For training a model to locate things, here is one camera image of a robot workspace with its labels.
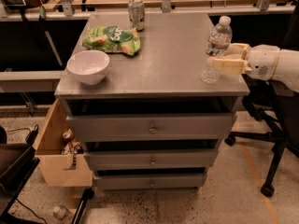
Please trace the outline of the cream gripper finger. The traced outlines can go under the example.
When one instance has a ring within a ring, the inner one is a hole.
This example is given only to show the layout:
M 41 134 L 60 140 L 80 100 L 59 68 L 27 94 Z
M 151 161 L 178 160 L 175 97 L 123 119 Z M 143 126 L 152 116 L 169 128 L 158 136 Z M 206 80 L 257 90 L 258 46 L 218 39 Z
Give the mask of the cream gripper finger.
M 252 71 L 249 63 L 243 59 L 215 58 L 212 66 L 223 72 L 235 75 L 245 74 L 246 72 Z
M 250 49 L 251 46 L 246 43 L 231 43 L 227 49 L 226 55 L 232 59 L 244 60 Z

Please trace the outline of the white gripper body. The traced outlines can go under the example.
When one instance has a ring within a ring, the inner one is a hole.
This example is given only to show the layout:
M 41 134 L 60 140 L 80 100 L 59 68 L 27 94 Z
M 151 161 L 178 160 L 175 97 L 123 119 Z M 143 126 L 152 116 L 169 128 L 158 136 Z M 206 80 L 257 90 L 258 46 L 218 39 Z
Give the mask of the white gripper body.
M 278 61 L 280 48 L 277 46 L 259 45 L 250 48 L 246 55 L 248 62 L 245 73 L 251 78 L 269 80 Z

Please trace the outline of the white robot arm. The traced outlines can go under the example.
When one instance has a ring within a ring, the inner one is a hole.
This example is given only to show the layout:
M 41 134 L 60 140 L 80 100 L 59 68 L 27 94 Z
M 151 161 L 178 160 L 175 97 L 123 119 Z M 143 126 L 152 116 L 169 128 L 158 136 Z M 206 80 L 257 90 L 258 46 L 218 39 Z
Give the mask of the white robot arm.
M 299 92 L 299 51 L 277 46 L 233 43 L 223 56 L 212 57 L 211 66 L 230 74 L 246 74 L 263 81 L 282 82 Z

